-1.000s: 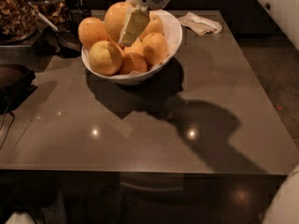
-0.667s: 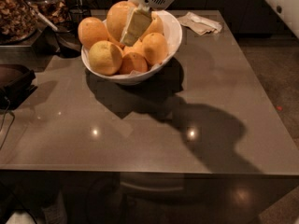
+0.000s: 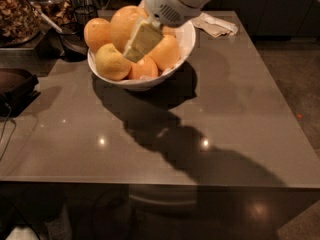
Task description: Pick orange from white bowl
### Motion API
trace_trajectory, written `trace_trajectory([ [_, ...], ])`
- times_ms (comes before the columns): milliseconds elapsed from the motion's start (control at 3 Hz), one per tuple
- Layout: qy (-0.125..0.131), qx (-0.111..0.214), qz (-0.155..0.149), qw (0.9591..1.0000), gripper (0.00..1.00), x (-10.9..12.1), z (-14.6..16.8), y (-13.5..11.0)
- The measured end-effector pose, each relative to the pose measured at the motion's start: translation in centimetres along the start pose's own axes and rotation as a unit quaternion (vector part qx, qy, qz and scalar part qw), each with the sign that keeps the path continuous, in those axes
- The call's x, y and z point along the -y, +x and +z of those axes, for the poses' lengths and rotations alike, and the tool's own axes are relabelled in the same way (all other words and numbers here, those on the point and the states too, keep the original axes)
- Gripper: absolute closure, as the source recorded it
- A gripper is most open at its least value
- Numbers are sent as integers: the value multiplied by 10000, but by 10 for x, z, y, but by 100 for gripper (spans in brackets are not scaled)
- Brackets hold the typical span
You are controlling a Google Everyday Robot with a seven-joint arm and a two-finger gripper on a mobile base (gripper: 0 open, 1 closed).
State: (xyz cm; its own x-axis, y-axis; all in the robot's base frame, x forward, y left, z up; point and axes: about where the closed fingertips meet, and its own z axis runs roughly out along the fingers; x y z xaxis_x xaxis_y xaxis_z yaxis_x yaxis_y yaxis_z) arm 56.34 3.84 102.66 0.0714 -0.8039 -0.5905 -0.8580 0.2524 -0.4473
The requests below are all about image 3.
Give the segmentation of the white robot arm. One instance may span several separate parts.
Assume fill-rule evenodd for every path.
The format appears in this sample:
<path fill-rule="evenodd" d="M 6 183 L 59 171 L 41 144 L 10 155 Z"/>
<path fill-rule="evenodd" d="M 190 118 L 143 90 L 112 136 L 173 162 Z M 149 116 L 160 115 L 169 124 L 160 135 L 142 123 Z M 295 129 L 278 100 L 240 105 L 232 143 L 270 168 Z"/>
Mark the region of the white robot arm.
<path fill-rule="evenodd" d="M 123 56 L 137 62 L 162 39 L 164 26 L 177 28 L 198 17 L 210 0 L 142 0 L 148 17 L 138 18 L 126 43 Z"/>

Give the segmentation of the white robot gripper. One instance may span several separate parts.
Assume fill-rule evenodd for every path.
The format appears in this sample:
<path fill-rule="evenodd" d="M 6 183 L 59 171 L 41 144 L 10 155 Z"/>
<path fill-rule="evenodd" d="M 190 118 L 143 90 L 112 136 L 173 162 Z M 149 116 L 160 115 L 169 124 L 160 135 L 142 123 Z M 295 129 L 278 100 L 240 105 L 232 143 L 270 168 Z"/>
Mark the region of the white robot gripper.
<path fill-rule="evenodd" d="M 180 27 L 200 13 L 180 0 L 144 0 L 144 8 L 151 17 L 136 21 L 123 51 L 132 62 L 140 61 L 161 42 L 162 25 Z"/>

